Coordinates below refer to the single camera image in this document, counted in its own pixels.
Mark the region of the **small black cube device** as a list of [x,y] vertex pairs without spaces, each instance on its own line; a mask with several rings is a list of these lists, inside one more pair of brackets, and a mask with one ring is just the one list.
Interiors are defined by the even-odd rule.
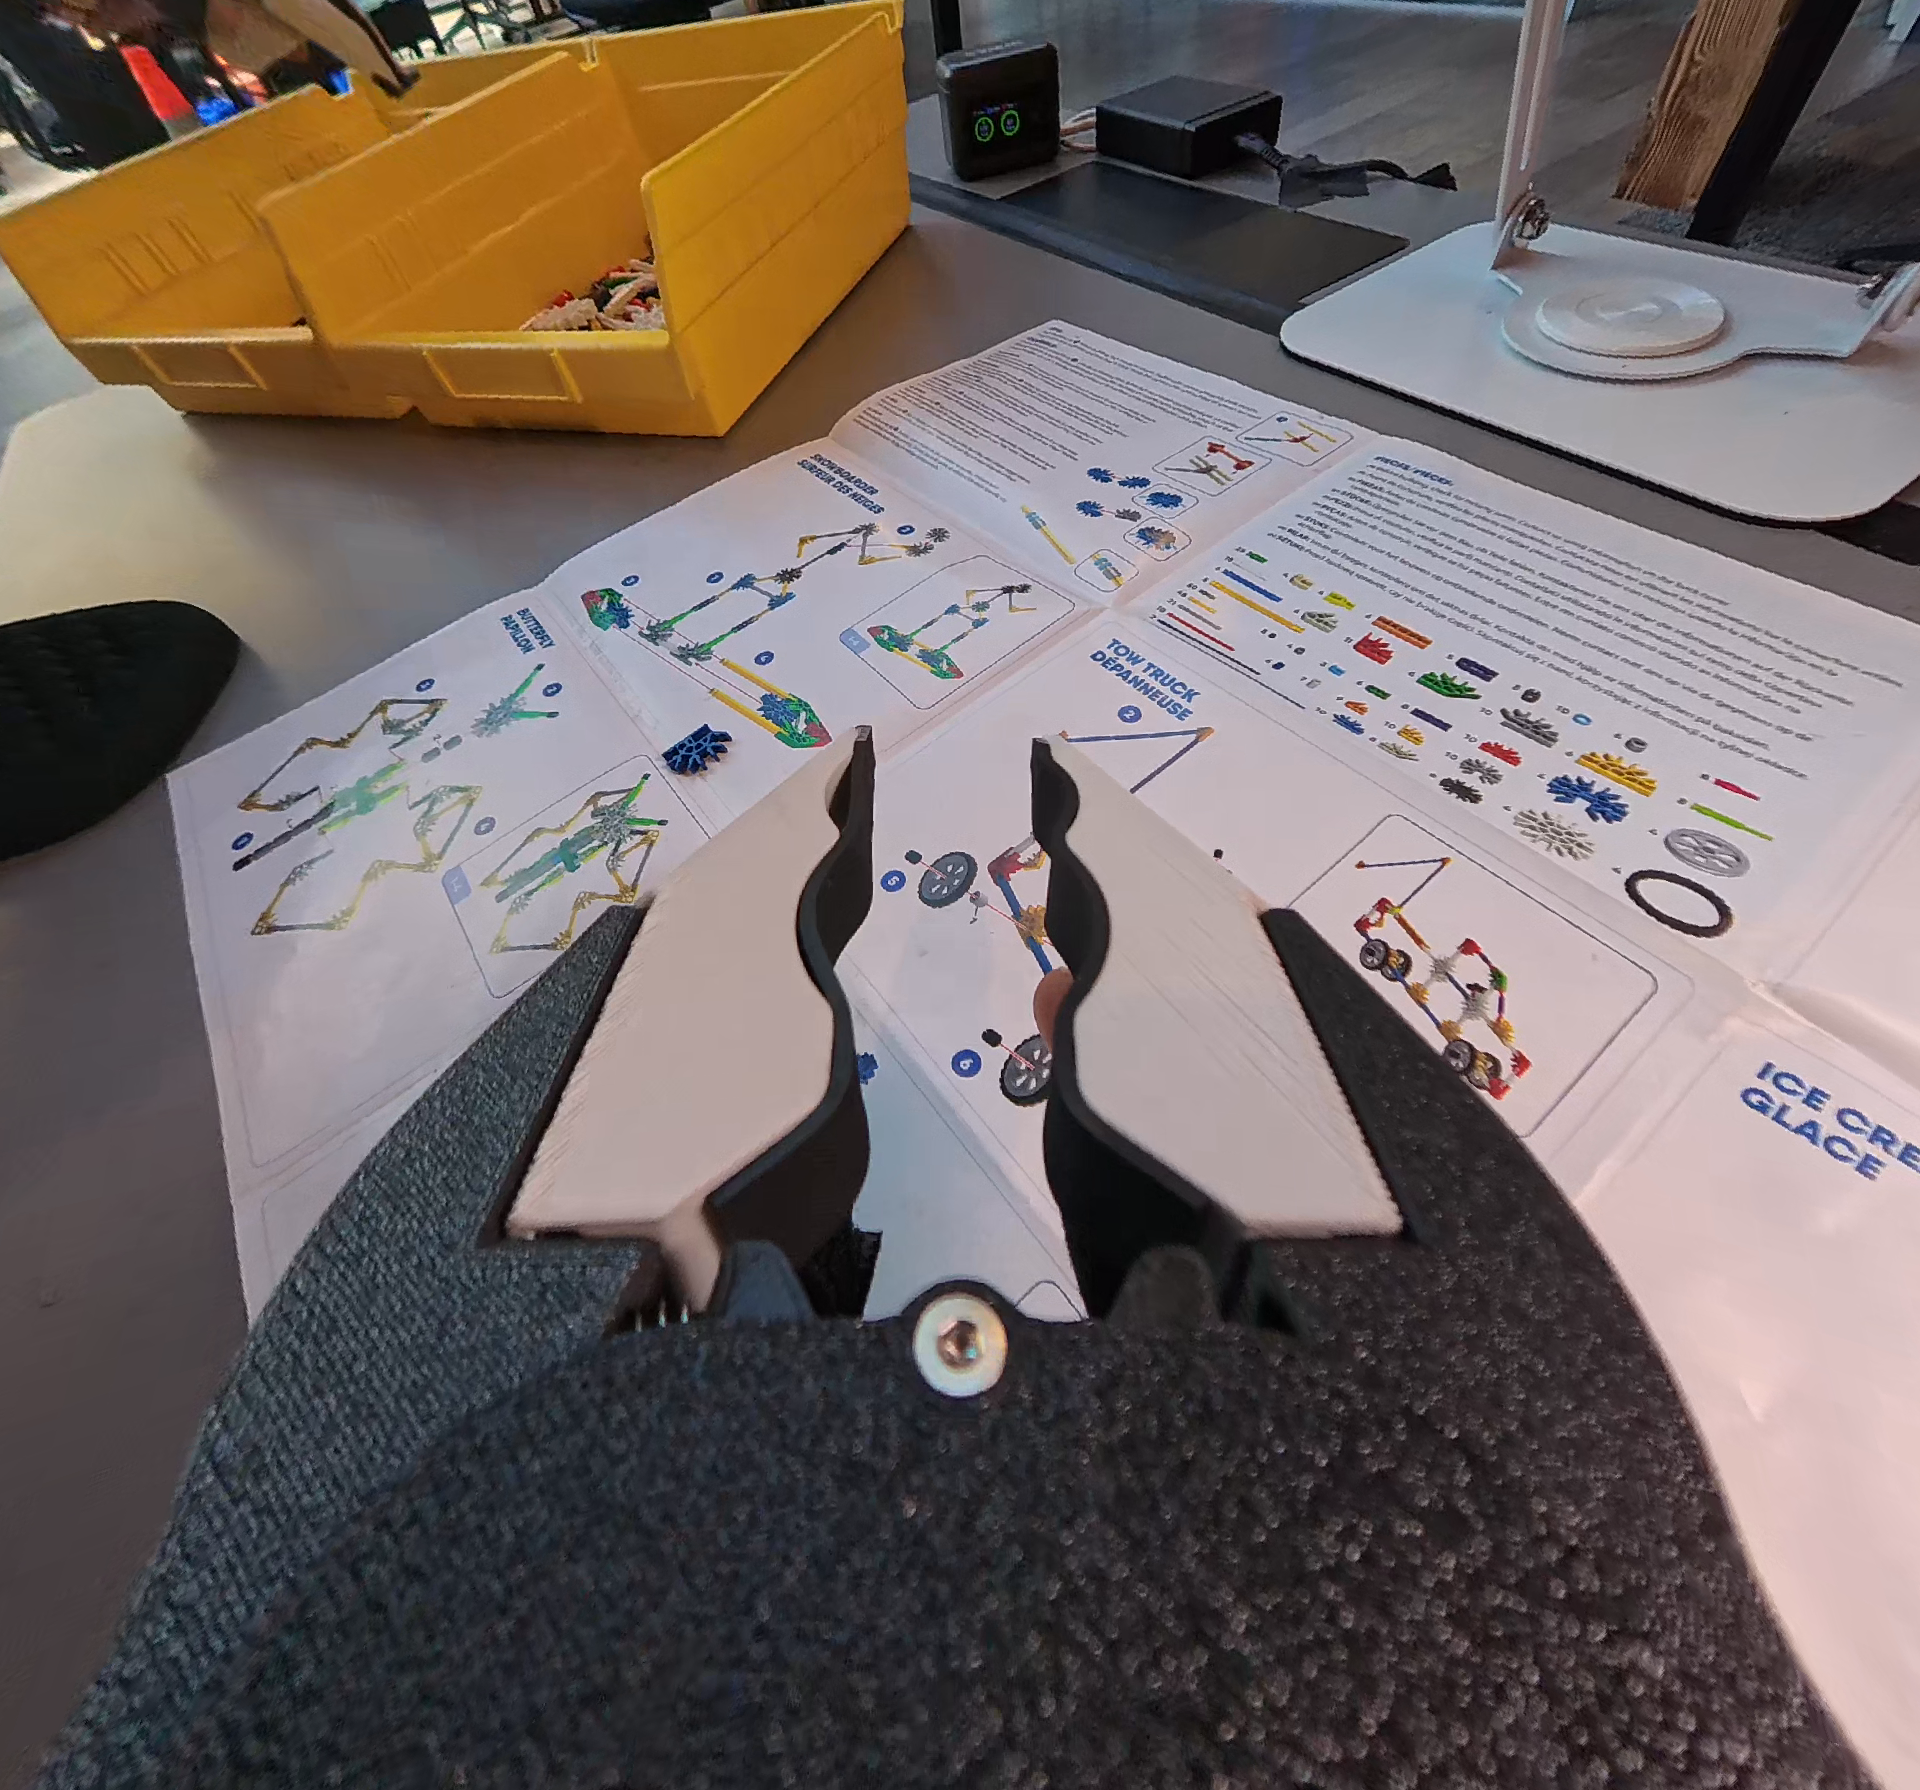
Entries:
[[1052,166],[1059,153],[1059,56],[1043,39],[940,55],[931,64],[949,170],[964,184]]

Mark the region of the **pile of colourful building pieces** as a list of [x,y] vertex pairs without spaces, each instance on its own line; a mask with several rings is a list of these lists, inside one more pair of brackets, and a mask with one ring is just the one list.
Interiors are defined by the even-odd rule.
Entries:
[[603,270],[582,291],[562,290],[519,327],[523,332],[662,332],[659,270],[634,256]]

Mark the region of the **yellow plastic bin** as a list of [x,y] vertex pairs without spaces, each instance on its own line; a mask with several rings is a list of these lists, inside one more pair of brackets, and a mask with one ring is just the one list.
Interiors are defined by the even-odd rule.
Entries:
[[[907,221],[900,0],[594,38],[267,197],[348,387],[462,430],[720,435]],[[523,332],[654,256],[662,332]]]
[[1,255],[63,347],[106,387],[170,408],[393,422],[305,324],[260,206],[390,131],[364,95],[322,89],[114,166],[1,221]]

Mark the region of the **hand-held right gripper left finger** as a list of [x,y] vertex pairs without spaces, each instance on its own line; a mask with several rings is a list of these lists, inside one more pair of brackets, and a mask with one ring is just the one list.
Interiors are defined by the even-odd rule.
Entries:
[[819,752],[634,915],[521,1146],[517,1242],[642,1249],[686,1313],[812,1313],[870,1133],[834,965],[871,905],[871,733]]

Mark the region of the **white instruction sheet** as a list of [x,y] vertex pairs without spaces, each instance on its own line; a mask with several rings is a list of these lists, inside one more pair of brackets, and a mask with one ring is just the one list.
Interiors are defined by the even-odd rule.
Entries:
[[[659,769],[700,723],[725,767]],[[1068,743],[1578,1200],[1915,1786],[1915,627],[1069,324],[172,780],[250,1317],[497,1010],[860,724],[874,1309],[1083,1313],[1031,1020]]]

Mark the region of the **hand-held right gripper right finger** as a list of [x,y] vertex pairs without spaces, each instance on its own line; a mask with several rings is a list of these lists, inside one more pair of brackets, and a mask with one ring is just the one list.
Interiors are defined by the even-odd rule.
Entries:
[[1251,1247],[1401,1233],[1262,900],[1079,746],[1031,748],[1068,975],[1043,1174],[1086,1315],[1162,1250],[1225,1308]]

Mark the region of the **wooden post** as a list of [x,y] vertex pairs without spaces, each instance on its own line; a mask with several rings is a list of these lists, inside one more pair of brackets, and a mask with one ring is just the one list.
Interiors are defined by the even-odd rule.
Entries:
[[1629,149],[1614,197],[1687,210],[1697,205],[1800,0],[1695,0]]

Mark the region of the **black power adapter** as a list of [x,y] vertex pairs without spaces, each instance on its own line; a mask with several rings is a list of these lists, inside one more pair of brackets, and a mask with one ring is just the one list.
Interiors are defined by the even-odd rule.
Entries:
[[1283,98],[1234,80],[1170,75],[1103,99],[1093,151],[1103,161],[1197,180],[1276,153]]

